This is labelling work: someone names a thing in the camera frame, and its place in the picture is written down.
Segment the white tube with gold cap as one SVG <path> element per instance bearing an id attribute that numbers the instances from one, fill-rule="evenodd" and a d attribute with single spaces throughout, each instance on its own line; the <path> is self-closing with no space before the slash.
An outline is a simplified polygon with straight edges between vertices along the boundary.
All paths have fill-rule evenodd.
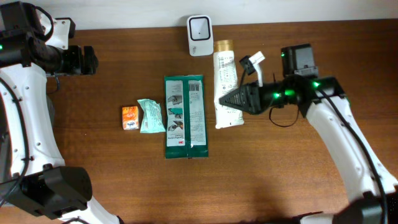
<path id="1" fill-rule="evenodd" d="M 238 75 L 234 61 L 232 40 L 214 43 L 214 104 L 216 129 L 244 124 L 243 112 L 220 104 L 220 98 L 238 87 Z"/>

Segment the green 3M package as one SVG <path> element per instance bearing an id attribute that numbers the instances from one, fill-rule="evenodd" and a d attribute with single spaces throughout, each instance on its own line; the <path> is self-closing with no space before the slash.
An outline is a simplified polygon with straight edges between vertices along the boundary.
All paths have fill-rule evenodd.
<path id="1" fill-rule="evenodd" d="M 167 112 L 165 157 L 208 157 L 203 75 L 164 78 Z"/>

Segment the small orange box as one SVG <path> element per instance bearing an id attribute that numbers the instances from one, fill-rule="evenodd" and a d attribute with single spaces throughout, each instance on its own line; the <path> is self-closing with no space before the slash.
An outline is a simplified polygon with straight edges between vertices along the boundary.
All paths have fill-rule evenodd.
<path id="1" fill-rule="evenodd" d="M 123 130 L 139 129 L 139 109 L 137 106 L 122 107 Z"/>

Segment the mint green packet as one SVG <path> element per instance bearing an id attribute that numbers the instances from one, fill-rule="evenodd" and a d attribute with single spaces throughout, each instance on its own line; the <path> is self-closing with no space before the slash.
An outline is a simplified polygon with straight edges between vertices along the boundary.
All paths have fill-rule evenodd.
<path id="1" fill-rule="evenodd" d="M 164 133 L 165 127 L 162 122 L 160 105 L 156 101 L 150 99 L 140 99 L 137 102 L 144 112 L 140 133 Z"/>

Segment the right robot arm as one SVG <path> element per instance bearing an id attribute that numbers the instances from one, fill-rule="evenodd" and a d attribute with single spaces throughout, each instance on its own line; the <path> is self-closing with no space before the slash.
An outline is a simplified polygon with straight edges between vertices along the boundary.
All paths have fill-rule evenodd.
<path id="1" fill-rule="evenodd" d="M 327 147 L 349 204 L 338 213 L 306 213 L 274 223 L 397 223 L 397 179 L 361 132 L 338 80 L 318 76 L 310 44 L 284 47 L 280 56 L 283 80 L 240 83 L 219 103 L 252 115 L 297 106 Z"/>

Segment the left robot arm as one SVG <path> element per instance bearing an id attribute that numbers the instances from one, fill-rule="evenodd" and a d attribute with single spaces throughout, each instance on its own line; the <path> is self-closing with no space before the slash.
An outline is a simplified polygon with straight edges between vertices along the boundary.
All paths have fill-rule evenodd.
<path id="1" fill-rule="evenodd" d="M 1 5 L 1 203 L 65 223 L 121 223 L 70 167 L 53 134 L 50 77 L 94 75 L 91 46 L 70 45 L 75 23 L 28 2 Z"/>

